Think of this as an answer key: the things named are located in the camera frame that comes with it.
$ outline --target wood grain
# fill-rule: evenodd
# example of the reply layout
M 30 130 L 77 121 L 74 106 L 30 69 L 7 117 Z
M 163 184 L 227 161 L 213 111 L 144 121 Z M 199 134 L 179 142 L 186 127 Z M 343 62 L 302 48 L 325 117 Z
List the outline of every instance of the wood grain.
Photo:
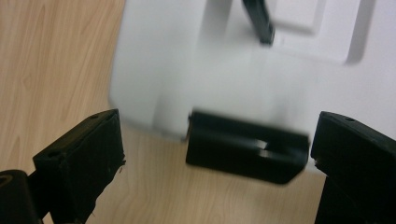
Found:
M 0 170 L 110 108 L 123 0 L 0 0 Z M 324 177 L 286 187 L 186 165 L 187 143 L 123 126 L 127 164 L 89 223 L 313 223 Z

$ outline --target wooden floor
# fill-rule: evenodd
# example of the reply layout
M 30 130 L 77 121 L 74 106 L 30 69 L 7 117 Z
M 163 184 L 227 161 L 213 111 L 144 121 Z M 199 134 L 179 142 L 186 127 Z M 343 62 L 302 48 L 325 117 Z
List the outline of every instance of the wooden floor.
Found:
M 0 170 L 107 110 L 122 0 L 0 0 Z M 286 187 L 185 164 L 187 143 L 122 127 L 126 165 L 89 223 L 313 223 L 324 177 Z

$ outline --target wooden surface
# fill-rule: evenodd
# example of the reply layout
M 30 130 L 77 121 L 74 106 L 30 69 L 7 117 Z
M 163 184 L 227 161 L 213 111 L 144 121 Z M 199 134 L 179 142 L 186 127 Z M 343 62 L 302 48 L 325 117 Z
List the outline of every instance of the wooden surface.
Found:
M 0 0 L 0 170 L 30 174 L 38 151 L 110 108 L 122 8 L 122 0 Z M 190 167 L 187 143 L 126 126 L 122 131 L 127 164 L 98 199 L 89 223 L 315 220 L 321 175 L 303 173 L 280 187 Z

